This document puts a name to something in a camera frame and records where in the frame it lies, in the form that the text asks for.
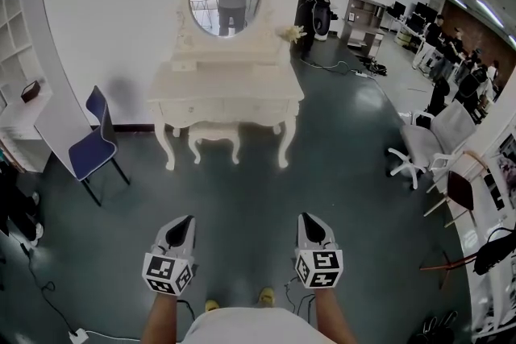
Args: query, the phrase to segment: vanity stool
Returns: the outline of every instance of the vanity stool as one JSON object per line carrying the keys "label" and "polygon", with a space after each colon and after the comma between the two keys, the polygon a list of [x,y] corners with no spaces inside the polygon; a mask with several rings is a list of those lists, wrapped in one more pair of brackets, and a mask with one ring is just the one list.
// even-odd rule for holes
{"label": "vanity stool", "polygon": [[194,123],[188,132],[188,146],[195,154],[195,163],[201,162],[201,154],[197,149],[195,143],[201,143],[203,139],[210,141],[218,141],[220,139],[229,139],[233,142],[233,153],[231,159],[234,164],[239,162],[236,157],[240,149],[239,124],[232,123],[218,123],[218,122],[198,122]]}

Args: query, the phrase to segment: cable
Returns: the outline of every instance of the cable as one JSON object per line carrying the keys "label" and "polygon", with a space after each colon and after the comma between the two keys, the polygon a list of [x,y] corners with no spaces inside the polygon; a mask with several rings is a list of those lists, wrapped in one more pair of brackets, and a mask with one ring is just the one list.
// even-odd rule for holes
{"label": "cable", "polygon": [[54,307],[54,305],[48,300],[48,298],[45,296],[45,290],[46,291],[50,291],[50,292],[54,292],[56,291],[56,285],[52,282],[52,281],[49,281],[47,282],[43,287],[40,287],[40,284],[38,283],[38,278],[35,276],[35,273],[34,271],[32,270],[32,257],[31,255],[29,254],[29,251],[28,249],[25,247],[24,244],[20,243],[19,244],[22,248],[22,251],[23,253],[25,254],[25,256],[28,258],[29,260],[29,263],[28,263],[28,268],[29,268],[29,272],[31,273],[32,275],[32,278],[34,279],[34,284],[37,288],[40,289],[41,291],[41,296],[43,297],[43,299],[45,301],[47,301],[47,304],[50,305],[52,307],[52,309],[58,313],[60,315],[60,317],[63,319],[64,323],[66,324],[66,326],[68,327],[68,330],[71,334],[73,335],[76,335],[75,334],[75,330],[72,328],[72,326],[70,325],[70,323],[68,322],[68,320],[66,319],[66,317],[63,315],[63,313],[57,309],[56,307]]}
{"label": "cable", "polygon": [[301,310],[301,307],[303,305],[303,301],[305,300],[305,298],[310,298],[310,297],[315,297],[315,294],[308,294],[306,296],[304,296],[301,301],[299,302],[299,307],[298,307],[298,315],[299,315],[299,311]]}
{"label": "cable", "polygon": [[[322,65],[320,65],[320,64],[318,64],[318,63],[315,63],[315,62],[309,63],[309,62],[306,62],[306,61],[305,61],[305,60],[303,60],[303,59],[300,59],[300,61],[301,61],[302,63],[304,63],[304,64],[307,64],[308,66],[311,66],[312,68],[316,68],[316,69],[324,69],[324,70],[326,70],[327,72],[330,72],[330,73],[337,73],[337,74],[339,74],[339,75],[343,75],[343,76],[346,76],[346,75],[347,75],[348,73],[350,73],[350,72],[354,72],[354,73],[356,73],[356,71],[355,71],[355,70],[351,70],[351,69],[349,68],[349,65],[348,65],[346,62],[344,62],[343,60],[339,60],[339,61],[337,62],[337,64],[334,64],[333,66],[322,66]],[[345,65],[346,65],[346,67],[347,67],[347,72],[342,73],[342,72],[339,72],[338,70],[331,70],[331,69],[333,69],[333,68],[336,68],[336,67],[337,67],[337,66],[339,66],[340,64],[345,64]]]}
{"label": "cable", "polygon": [[188,307],[188,310],[190,311],[190,315],[192,316],[192,322],[195,321],[195,313],[192,310],[192,307],[190,307],[190,303],[187,300],[177,300],[177,302],[186,304],[186,307]]}
{"label": "cable", "polygon": [[292,300],[290,300],[290,297],[289,297],[290,283],[297,279],[298,279],[298,276],[295,276],[287,284],[285,284],[285,295],[287,296],[287,300],[289,301],[290,305],[292,305],[292,313],[294,313],[296,311],[296,305],[292,302]]}
{"label": "cable", "polygon": [[310,310],[312,308],[312,301],[315,300],[315,296],[312,296],[312,298],[310,299],[310,301],[308,301],[308,317],[307,317],[307,320],[308,320],[308,324],[310,324]]}
{"label": "cable", "polygon": [[98,335],[98,336],[104,337],[104,338],[111,338],[112,340],[139,342],[139,339],[136,339],[136,338],[111,337],[110,335],[100,334],[100,333],[97,333],[96,331],[90,331],[90,330],[86,330],[85,332],[87,334],[95,334],[95,335]]}

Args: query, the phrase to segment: wire on floor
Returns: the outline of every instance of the wire on floor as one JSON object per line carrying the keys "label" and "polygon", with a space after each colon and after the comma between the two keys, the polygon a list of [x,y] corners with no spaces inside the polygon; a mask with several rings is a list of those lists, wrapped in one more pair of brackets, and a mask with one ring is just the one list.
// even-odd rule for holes
{"label": "wire on floor", "polygon": [[178,303],[185,304],[188,310],[190,311],[190,315],[192,316],[192,322],[195,321],[195,313],[192,310],[192,307],[190,307],[190,303],[187,300],[177,300]]}
{"label": "wire on floor", "polygon": [[99,337],[110,338],[111,340],[119,340],[119,341],[134,341],[134,342],[139,342],[139,341],[140,341],[138,338],[111,337],[110,335],[100,334],[100,333],[97,333],[96,331],[89,331],[89,330],[86,330],[86,333],[87,333],[87,334],[98,335]]}
{"label": "wire on floor", "polygon": [[292,283],[293,281],[295,281],[297,279],[298,279],[298,276],[295,276],[287,284],[285,284],[285,295],[287,296],[287,300],[289,301],[290,305],[292,305],[292,313],[295,313],[296,305],[292,302],[292,300],[290,300],[290,297],[289,297],[290,283]]}
{"label": "wire on floor", "polygon": [[303,301],[306,299],[306,298],[310,298],[310,297],[313,297],[315,298],[315,294],[308,294],[306,296],[304,296],[301,301],[299,302],[299,307],[298,307],[298,315],[299,315],[299,311],[301,310],[301,307],[303,305]]}
{"label": "wire on floor", "polygon": [[40,283],[38,282],[38,278],[36,277],[34,271],[32,270],[32,257],[31,257],[31,254],[29,253],[28,249],[25,247],[25,244],[23,244],[22,242],[20,242],[18,239],[16,239],[18,242],[19,242],[19,245],[21,246],[22,248],[22,251],[23,253],[25,254],[25,256],[28,258],[29,260],[29,263],[28,263],[28,268],[29,268],[29,272],[31,273],[32,275],[32,278],[34,279],[34,284],[37,288],[40,289],[40,292],[41,292],[41,296],[43,297],[43,299],[45,301],[47,301],[47,304],[50,305],[50,307],[57,313],[59,314],[59,316],[63,319],[64,323],[66,324],[66,326],[68,327],[68,330],[69,332],[72,334],[72,335],[76,335],[75,334],[75,330],[72,328],[72,326],[70,325],[70,323],[68,322],[68,320],[66,319],[65,315],[63,315],[63,313],[57,309],[53,303],[51,303],[48,298],[45,296],[45,291],[50,291],[50,292],[55,292],[56,291],[56,285],[52,282],[52,281],[49,281],[47,282],[43,287],[40,287]]}
{"label": "wire on floor", "polygon": [[310,311],[312,309],[312,301],[315,300],[315,296],[312,296],[310,301],[308,301],[308,317],[306,318],[308,320],[308,324],[310,324]]}
{"label": "wire on floor", "polygon": [[[350,73],[350,72],[354,72],[354,73],[356,73],[356,72],[357,72],[356,70],[351,70],[351,69],[349,68],[349,65],[348,65],[346,62],[344,62],[343,60],[339,60],[339,61],[337,62],[337,64],[334,64],[333,66],[322,66],[322,65],[320,65],[320,64],[318,64],[318,63],[316,63],[316,62],[311,62],[311,63],[310,63],[310,62],[307,62],[306,60],[303,60],[303,59],[300,59],[300,61],[301,61],[302,63],[304,63],[304,64],[307,64],[308,66],[311,66],[312,68],[324,69],[324,70],[326,70],[327,72],[330,72],[330,73],[337,73],[337,74],[339,74],[339,75],[343,75],[343,76],[347,75],[347,74],[348,74],[348,73]],[[346,71],[346,72],[340,72],[340,71],[338,71],[338,70],[332,70],[333,68],[336,68],[336,67],[337,67],[337,66],[339,66],[340,64],[345,64],[345,65],[346,65],[346,68],[347,68],[347,71]]]}

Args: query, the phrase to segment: drawer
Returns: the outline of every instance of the drawer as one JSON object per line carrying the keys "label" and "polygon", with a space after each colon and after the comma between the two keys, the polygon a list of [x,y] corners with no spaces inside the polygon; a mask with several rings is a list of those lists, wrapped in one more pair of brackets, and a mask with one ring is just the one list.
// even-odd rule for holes
{"label": "drawer", "polygon": [[283,99],[224,99],[224,113],[251,120],[257,115],[282,114],[287,105],[288,101]]}
{"label": "drawer", "polygon": [[161,102],[164,121],[175,127],[185,127],[202,120],[216,119],[223,113],[222,99]]}

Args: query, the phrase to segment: curved table leg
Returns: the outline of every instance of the curved table leg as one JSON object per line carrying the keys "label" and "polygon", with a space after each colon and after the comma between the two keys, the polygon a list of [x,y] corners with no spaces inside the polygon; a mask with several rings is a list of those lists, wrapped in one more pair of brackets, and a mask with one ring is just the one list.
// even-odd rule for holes
{"label": "curved table leg", "polygon": [[174,156],[174,150],[172,149],[172,145],[170,144],[164,132],[164,122],[156,121],[154,123],[154,131],[156,133],[156,138],[158,139],[158,142],[160,143],[161,147],[164,149],[167,156],[169,157],[169,161],[167,162],[165,167],[169,171],[173,171],[174,166],[176,164],[176,158]]}
{"label": "curved table leg", "polygon": [[285,133],[280,143],[280,151],[278,152],[278,160],[280,168],[286,168],[289,166],[289,162],[285,158],[285,153],[292,142],[293,136],[296,133],[296,117],[292,116],[285,120]]}
{"label": "curved table leg", "polygon": [[231,141],[233,141],[233,153],[231,154],[231,159],[233,160],[233,164],[238,165],[239,163],[239,149],[240,149],[240,137],[236,135]]}
{"label": "curved table leg", "polygon": [[199,164],[201,162],[201,154],[199,153],[199,150],[197,149],[197,145],[195,144],[197,139],[195,139],[192,135],[188,139],[188,146],[192,150],[193,154],[195,155],[195,161],[194,163]]}

